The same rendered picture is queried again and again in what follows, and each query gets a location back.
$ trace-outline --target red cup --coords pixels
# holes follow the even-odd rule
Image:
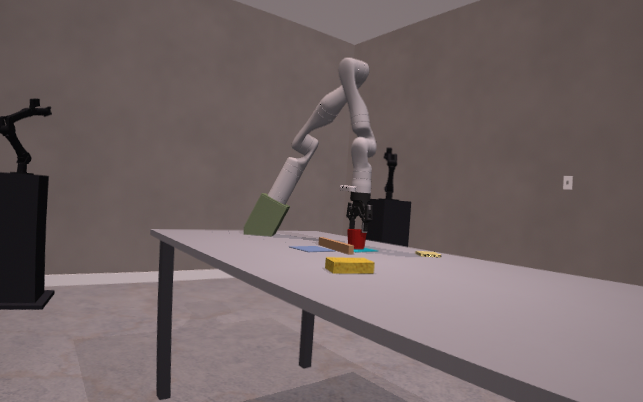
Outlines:
[[[354,250],[363,250],[366,247],[366,233],[361,229],[348,229],[348,244],[352,244]]]

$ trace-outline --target ceiling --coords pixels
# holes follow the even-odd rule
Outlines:
[[[479,0],[234,0],[352,45]]]

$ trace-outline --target table leg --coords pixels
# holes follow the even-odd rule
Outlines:
[[[172,277],[175,248],[160,242],[157,282],[157,399],[170,398],[172,369]]]
[[[311,351],[314,345],[314,315],[302,310],[301,313],[301,348],[299,351],[299,366],[311,367]]]

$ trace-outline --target gray table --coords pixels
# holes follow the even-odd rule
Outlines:
[[[331,274],[322,232],[152,230],[160,240],[157,395],[170,397],[174,249],[302,310],[299,365],[319,316],[513,401],[643,401],[643,287],[368,242],[372,275]]]

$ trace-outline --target gray wall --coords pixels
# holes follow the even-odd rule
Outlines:
[[[482,0],[355,55],[413,247],[643,286],[643,2]]]
[[[411,247],[643,286],[643,2],[482,0],[355,50],[232,1],[19,3],[0,115],[53,107],[17,125],[51,177],[47,273],[153,271],[151,228],[240,229],[354,56],[373,197],[392,147]],[[343,233],[347,109],[314,135],[281,229]]]
[[[46,273],[155,271],[150,229],[241,229],[352,52],[228,0],[0,0],[0,116],[53,112],[16,124],[50,177]],[[315,131],[282,230],[341,232],[351,133],[347,111]]]

